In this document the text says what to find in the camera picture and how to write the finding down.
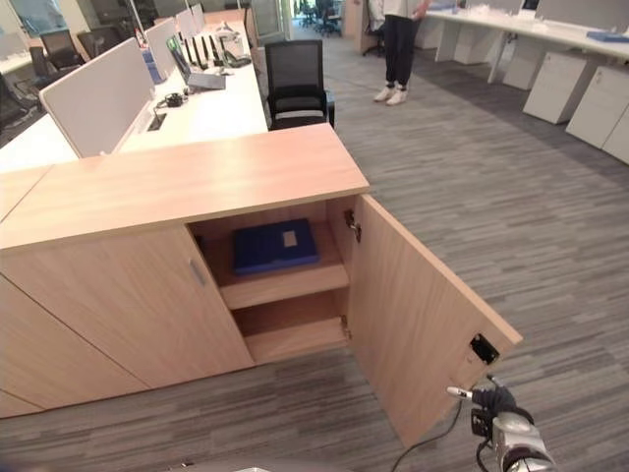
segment white partition panel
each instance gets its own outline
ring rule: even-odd
[[[536,17],[625,32],[629,28],[629,0],[541,0]]]
[[[175,34],[177,34],[177,29],[173,18],[146,30],[146,40],[150,46],[150,52],[157,65],[159,75],[164,79],[168,78],[177,67],[173,55],[166,46],[166,40]]]
[[[175,16],[177,20],[177,25],[179,26],[179,32],[184,37],[184,39],[190,39],[197,35],[197,26],[195,25],[195,20],[193,19],[193,13],[186,9],[183,12],[178,13]]]
[[[142,52],[131,38],[39,96],[77,155],[88,157],[116,149],[153,90]]]
[[[195,22],[195,27],[197,28],[197,34],[199,34],[203,27],[205,26],[205,16],[203,15],[203,8],[200,3],[191,8],[193,13],[193,21]]]

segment laptop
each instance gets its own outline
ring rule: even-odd
[[[186,62],[184,53],[181,50],[181,45],[177,40],[177,36],[170,36],[166,40],[166,46],[173,55],[175,63],[179,72],[181,72],[186,85],[191,89],[206,89],[206,90],[225,90],[225,77],[214,76],[211,74],[202,74],[199,72],[192,72],[190,66]]]

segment window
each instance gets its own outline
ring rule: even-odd
[[[57,0],[11,0],[11,4],[30,36],[68,28]]]

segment gray carpet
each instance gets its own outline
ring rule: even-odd
[[[486,66],[418,52],[409,101],[387,108],[371,102],[383,59],[336,37],[324,56],[376,197],[525,336],[496,373],[561,470],[628,470],[629,168],[524,115],[526,94],[487,85]],[[478,441],[466,407],[400,470],[475,470]],[[0,442],[6,460],[89,472],[242,455],[386,472],[402,451],[345,350],[5,420]]]

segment blue binder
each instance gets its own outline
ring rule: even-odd
[[[588,31],[588,37],[602,42],[629,42],[629,36],[619,32]]]
[[[233,233],[234,272],[237,275],[318,263],[308,220],[294,219],[239,229]]]

